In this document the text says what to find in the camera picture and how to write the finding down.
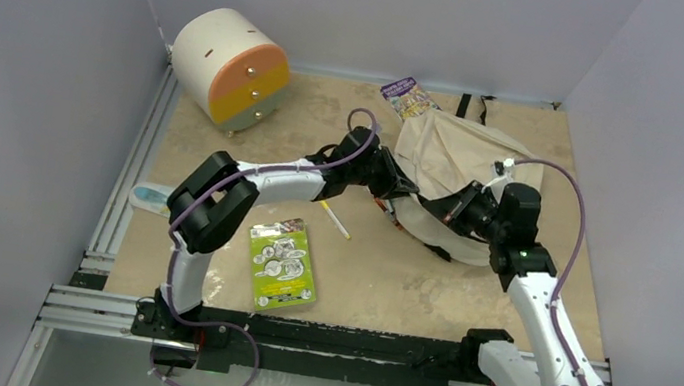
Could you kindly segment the beige canvas backpack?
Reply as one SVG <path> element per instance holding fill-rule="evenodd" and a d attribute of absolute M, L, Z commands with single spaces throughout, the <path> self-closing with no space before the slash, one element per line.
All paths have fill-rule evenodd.
<path fill-rule="evenodd" d="M 494 127 L 459 118 L 442 109 L 429 109 L 402 121 L 393 153 L 399 168 L 419 187 L 420 195 L 435 199 L 456 193 L 471 181 L 487 183 L 492 165 L 507 158 L 532 159 L 522 143 Z M 489 264 L 489 248 L 458 236 L 426 211 L 418 196 L 391 201 L 405 231 L 421 243 L 470 266 Z"/>

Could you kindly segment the green activity book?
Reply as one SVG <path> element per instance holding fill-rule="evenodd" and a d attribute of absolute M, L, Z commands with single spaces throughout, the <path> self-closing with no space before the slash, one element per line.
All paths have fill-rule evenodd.
<path fill-rule="evenodd" d="M 301 218 L 250 228 L 254 309 L 267 312 L 312 305 L 317 292 L 307 225 Z"/>

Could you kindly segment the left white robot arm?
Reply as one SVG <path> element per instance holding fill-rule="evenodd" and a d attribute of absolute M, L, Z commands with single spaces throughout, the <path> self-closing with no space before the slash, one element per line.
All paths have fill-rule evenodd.
<path fill-rule="evenodd" d="M 167 199 L 171 256 L 156 301 L 157 324 L 171 340 L 196 329 L 194 312 L 213 253 L 235 235 L 250 210 L 263 204 L 318 202 L 364 186 L 381 199 L 419 192 L 380 143 L 377 132 L 355 127 L 337 144 L 292 162 L 240 162 L 226 151 L 210 155 Z"/>

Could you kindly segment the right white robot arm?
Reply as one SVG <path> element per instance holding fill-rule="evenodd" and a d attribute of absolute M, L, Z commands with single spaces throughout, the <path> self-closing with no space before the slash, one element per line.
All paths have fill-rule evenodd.
<path fill-rule="evenodd" d="M 470 380 L 486 376 L 496 386 L 604 386 L 556 294 L 557 268 L 537 242 L 541 203 L 532 186 L 476 181 L 423 203 L 455 234 L 487 243 L 489 265 L 521 316 L 536 362 L 528 365 L 508 340 L 474 330 L 469 335 L 476 343 L 458 352 L 459 371 Z"/>

